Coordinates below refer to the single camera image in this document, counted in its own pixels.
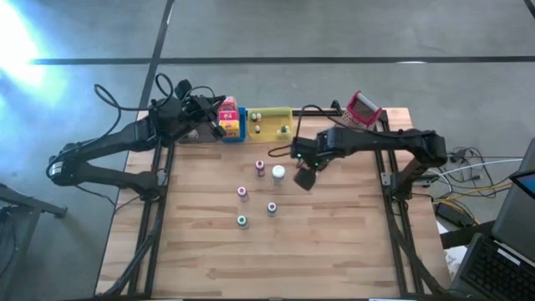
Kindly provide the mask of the blue plastic basket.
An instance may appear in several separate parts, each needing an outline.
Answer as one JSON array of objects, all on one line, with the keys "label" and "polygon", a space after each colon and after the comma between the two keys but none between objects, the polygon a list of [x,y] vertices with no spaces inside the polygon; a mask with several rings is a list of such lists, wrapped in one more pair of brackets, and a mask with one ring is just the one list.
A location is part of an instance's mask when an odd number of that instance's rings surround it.
[{"label": "blue plastic basket", "polygon": [[246,109],[243,107],[238,107],[238,111],[239,111],[241,135],[237,138],[231,138],[231,139],[224,137],[222,141],[225,143],[240,143],[246,139],[247,112],[246,112]]}]

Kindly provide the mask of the black side stand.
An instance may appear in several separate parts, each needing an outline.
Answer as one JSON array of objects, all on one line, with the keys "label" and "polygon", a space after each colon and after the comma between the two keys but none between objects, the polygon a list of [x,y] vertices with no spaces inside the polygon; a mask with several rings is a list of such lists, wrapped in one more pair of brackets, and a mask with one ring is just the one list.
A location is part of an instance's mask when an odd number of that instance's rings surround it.
[{"label": "black side stand", "polygon": [[65,217],[66,207],[26,196],[0,183],[0,301],[8,301],[13,279],[28,253],[42,213]]}]

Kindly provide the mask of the black power brick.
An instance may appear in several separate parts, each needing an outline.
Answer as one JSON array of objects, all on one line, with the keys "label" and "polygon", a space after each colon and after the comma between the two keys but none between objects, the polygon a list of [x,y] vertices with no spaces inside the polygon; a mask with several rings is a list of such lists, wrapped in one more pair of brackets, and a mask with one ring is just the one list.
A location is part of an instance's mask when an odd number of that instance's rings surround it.
[{"label": "black power brick", "polygon": [[465,211],[448,204],[438,203],[434,205],[435,214],[447,220],[457,227],[472,227],[475,220]]}]

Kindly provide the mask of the red metal cheese grater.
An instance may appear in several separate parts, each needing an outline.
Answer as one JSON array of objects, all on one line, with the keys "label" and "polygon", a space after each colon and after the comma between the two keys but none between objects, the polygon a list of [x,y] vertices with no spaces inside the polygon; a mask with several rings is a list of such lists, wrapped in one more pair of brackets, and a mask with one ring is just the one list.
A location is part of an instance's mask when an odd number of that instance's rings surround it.
[{"label": "red metal cheese grater", "polygon": [[357,90],[342,114],[341,123],[352,128],[372,130],[382,111],[382,108]]}]

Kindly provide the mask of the dark grey plastic bin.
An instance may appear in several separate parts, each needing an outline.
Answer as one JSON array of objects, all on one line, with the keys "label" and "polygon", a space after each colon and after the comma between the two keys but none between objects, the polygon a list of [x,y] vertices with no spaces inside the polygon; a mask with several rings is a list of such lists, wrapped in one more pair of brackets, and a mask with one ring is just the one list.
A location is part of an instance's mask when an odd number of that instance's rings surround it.
[{"label": "dark grey plastic bin", "polygon": [[205,144],[205,143],[217,142],[217,140],[211,140],[208,137],[206,125],[200,125],[195,130],[197,130],[199,134],[197,139],[188,139],[187,135],[185,135],[182,138],[180,138],[177,142],[179,144]]}]

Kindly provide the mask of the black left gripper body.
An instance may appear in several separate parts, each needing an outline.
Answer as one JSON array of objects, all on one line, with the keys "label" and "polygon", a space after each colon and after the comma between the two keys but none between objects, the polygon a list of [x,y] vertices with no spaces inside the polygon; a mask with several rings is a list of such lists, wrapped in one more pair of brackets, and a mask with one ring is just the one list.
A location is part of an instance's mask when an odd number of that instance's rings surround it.
[{"label": "black left gripper body", "polygon": [[201,123],[214,120],[214,110],[201,110],[198,98],[186,98],[182,100],[181,104],[183,105],[181,117],[183,130],[193,130]]}]

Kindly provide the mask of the yellow plastic bin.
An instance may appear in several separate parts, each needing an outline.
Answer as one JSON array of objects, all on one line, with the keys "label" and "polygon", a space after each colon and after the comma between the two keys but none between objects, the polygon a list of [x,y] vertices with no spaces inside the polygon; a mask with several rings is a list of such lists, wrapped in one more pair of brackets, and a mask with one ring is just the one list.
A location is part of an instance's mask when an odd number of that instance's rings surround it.
[{"label": "yellow plastic bin", "polygon": [[[260,122],[252,121],[252,113],[261,113]],[[261,132],[256,134],[254,127],[259,125]],[[292,129],[292,133],[277,133],[283,126]],[[267,108],[249,108],[247,109],[247,135],[251,140],[256,142],[283,142],[290,141],[293,138],[293,109],[290,107],[267,107]]]}]

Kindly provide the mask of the laptop with blue screen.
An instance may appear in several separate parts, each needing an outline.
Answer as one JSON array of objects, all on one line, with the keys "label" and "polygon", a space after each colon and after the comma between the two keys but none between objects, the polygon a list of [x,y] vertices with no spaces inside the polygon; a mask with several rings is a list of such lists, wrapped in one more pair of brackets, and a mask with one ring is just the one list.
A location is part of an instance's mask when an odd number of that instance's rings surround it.
[{"label": "laptop with blue screen", "polygon": [[529,171],[517,171],[511,174],[509,179],[535,200],[535,169]]}]

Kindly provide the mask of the black laptop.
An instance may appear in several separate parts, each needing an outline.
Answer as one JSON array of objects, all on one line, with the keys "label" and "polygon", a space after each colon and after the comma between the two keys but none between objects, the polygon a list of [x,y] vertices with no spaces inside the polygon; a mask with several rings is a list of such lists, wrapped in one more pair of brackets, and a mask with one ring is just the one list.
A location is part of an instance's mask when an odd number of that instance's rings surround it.
[{"label": "black laptop", "polygon": [[[535,138],[518,171],[535,169]],[[471,240],[451,284],[458,297],[535,301],[535,200],[512,182],[489,235]]]}]

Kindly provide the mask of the black aluminium table frame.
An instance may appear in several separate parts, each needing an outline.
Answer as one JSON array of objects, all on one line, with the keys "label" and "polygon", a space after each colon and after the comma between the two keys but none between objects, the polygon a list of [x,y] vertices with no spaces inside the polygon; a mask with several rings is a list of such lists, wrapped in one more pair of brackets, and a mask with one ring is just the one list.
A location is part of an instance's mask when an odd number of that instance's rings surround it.
[{"label": "black aluminium table frame", "polygon": [[[305,191],[282,143],[178,145],[171,155],[155,270],[139,286],[155,298],[368,298],[415,291],[408,262],[395,265],[380,171],[406,151],[360,152],[331,163]],[[256,161],[263,161],[259,177]],[[274,185],[272,168],[286,169]],[[247,188],[241,202],[237,188]],[[277,204],[275,216],[267,212]],[[241,229],[237,217],[246,216]]]}]

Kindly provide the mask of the yellow Corn Pops cereal box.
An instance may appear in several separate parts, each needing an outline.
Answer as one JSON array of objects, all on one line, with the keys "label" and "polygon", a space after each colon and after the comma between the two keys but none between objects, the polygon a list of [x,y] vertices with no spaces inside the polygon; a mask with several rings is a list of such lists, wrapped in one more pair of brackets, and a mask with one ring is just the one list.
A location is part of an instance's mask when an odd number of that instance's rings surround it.
[{"label": "yellow Corn Pops cereal box", "polygon": [[239,120],[220,120],[219,125],[224,129],[225,137],[228,139],[237,138],[241,135]]}]

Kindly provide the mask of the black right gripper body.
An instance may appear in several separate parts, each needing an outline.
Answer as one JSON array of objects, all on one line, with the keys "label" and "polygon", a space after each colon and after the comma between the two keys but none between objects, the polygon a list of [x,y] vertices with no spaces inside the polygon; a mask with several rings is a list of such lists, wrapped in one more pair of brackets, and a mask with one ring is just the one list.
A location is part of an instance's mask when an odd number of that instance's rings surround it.
[{"label": "black right gripper body", "polygon": [[321,150],[318,140],[295,137],[290,146],[290,157],[298,161],[298,167],[322,171],[334,159],[334,153]]}]

